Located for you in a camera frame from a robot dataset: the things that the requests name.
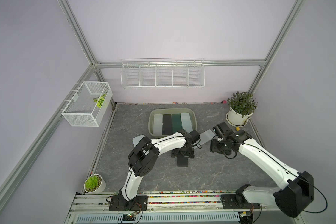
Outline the pale white pencil case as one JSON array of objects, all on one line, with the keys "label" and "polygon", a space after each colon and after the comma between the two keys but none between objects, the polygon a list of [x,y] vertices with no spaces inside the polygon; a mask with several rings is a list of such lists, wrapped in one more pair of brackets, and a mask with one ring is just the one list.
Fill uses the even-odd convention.
[{"label": "pale white pencil case", "polygon": [[139,135],[137,137],[134,137],[132,139],[133,141],[133,146],[136,147],[138,145],[138,143],[141,141],[141,139],[143,139],[145,137],[145,135]]}]

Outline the black pencil case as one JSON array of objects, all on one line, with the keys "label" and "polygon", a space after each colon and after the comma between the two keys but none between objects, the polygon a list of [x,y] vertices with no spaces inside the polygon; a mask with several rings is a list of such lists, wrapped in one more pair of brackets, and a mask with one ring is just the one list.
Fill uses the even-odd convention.
[{"label": "black pencil case", "polygon": [[188,167],[189,161],[187,157],[177,157],[177,166],[179,168]]},{"label": "black pencil case", "polygon": [[172,135],[173,134],[173,124],[172,124],[172,115],[164,114],[162,121],[162,134],[163,135]]}]

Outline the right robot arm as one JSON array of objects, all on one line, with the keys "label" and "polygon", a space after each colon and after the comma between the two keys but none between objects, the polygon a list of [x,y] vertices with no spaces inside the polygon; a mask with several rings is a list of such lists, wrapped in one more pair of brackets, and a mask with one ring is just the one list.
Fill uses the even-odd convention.
[{"label": "right robot arm", "polygon": [[233,202],[242,208],[246,204],[265,204],[278,207],[289,217],[298,217],[314,200],[314,178],[281,162],[266,151],[244,130],[234,132],[222,122],[213,127],[215,136],[210,151],[230,158],[232,152],[254,162],[276,183],[275,188],[245,184],[235,192]]}]

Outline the dark green pencil case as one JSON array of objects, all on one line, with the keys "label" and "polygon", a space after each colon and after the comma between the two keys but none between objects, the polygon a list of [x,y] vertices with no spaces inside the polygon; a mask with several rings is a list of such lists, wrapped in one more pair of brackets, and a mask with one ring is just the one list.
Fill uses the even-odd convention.
[{"label": "dark green pencil case", "polygon": [[172,131],[180,132],[183,129],[182,119],[180,114],[173,114],[172,115]]}]

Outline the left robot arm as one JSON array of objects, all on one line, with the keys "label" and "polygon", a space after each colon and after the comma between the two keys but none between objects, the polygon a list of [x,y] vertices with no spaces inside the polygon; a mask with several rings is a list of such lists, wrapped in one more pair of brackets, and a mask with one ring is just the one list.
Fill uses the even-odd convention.
[{"label": "left robot arm", "polygon": [[136,198],[143,177],[152,170],[158,157],[164,153],[171,152],[172,157],[177,159],[178,167],[187,167],[188,159],[195,157],[193,146],[199,140],[200,134],[196,130],[190,133],[182,130],[152,140],[143,137],[128,156],[128,176],[119,194],[126,201]]}]

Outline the grey-green plastic storage box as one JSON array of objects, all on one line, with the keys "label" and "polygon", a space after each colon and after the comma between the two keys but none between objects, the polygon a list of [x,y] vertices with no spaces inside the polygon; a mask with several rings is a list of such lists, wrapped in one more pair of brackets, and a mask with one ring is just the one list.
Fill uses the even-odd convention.
[{"label": "grey-green plastic storage box", "polygon": [[148,119],[148,132],[155,138],[185,130],[197,130],[195,113],[188,108],[155,109]]}]

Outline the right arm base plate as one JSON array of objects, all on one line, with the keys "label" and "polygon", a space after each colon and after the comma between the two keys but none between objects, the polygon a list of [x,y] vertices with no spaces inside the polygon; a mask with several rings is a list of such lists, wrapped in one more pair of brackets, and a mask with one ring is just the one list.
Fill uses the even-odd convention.
[{"label": "right arm base plate", "polygon": [[220,197],[224,210],[253,210],[260,209],[261,205],[258,203],[249,203],[242,195],[237,194],[223,194]]}]

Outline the frosted white pencil case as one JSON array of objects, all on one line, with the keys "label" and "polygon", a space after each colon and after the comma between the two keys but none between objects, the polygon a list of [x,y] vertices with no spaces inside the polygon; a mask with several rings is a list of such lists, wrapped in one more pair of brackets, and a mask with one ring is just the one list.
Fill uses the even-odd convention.
[{"label": "frosted white pencil case", "polygon": [[182,122],[182,128],[186,131],[186,132],[191,132],[193,131],[193,126],[192,126],[192,121],[190,118],[190,114],[189,113],[181,113],[181,122]]},{"label": "frosted white pencil case", "polygon": [[163,132],[163,115],[155,114],[153,118],[153,135],[160,136]]},{"label": "frosted white pencil case", "polygon": [[203,144],[210,142],[216,134],[212,130],[207,130],[200,134],[200,141],[197,146],[193,148],[200,148]]}]

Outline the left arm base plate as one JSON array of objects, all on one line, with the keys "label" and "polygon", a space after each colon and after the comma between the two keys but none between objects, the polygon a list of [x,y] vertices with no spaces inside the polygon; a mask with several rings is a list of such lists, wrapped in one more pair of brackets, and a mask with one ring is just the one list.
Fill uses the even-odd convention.
[{"label": "left arm base plate", "polygon": [[126,201],[122,195],[114,195],[111,199],[109,211],[146,211],[148,206],[147,196],[136,196],[130,201]]}]

